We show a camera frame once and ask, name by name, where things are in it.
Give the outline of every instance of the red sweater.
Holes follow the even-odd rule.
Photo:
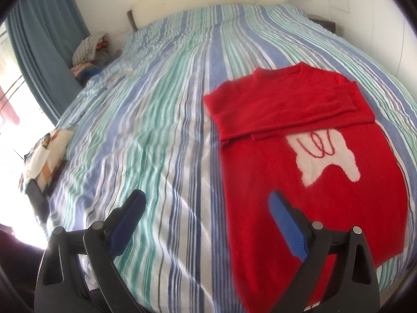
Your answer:
[[[274,190],[329,229],[360,226],[376,267],[402,252],[403,175],[355,82],[304,63],[258,68],[204,102],[222,141],[232,273],[249,312],[269,312],[300,266],[268,210]]]

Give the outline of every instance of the white applique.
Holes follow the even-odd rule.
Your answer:
[[[361,177],[355,155],[346,146],[343,135],[335,129],[316,130],[286,137],[297,153],[297,166],[305,186],[313,184],[329,165],[340,166],[350,181]]]

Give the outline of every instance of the nightstand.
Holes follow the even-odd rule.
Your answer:
[[[327,29],[329,32],[332,32],[333,34],[336,34],[336,23],[333,21],[325,21],[325,20],[319,20],[310,17],[309,18],[312,22],[322,26],[323,28]]]

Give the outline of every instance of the window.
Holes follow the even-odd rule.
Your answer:
[[[5,25],[0,26],[0,223],[23,242],[44,248],[29,199],[18,182],[23,157],[53,125],[40,109],[20,72]]]

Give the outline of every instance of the bed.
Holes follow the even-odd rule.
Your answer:
[[[218,133],[202,97],[256,67],[304,61],[358,82],[404,173],[404,252],[377,269],[380,289],[388,287],[417,253],[416,102],[383,67],[297,7],[220,2],[170,6],[173,14],[148,19],[133,9],[138,31],[122,56],[88,82],[58,124],[76,130],[46,233],[85,229],[141,189],[147,211],[115,260],[138,302],[155,312],[245,312],[230,271]]]

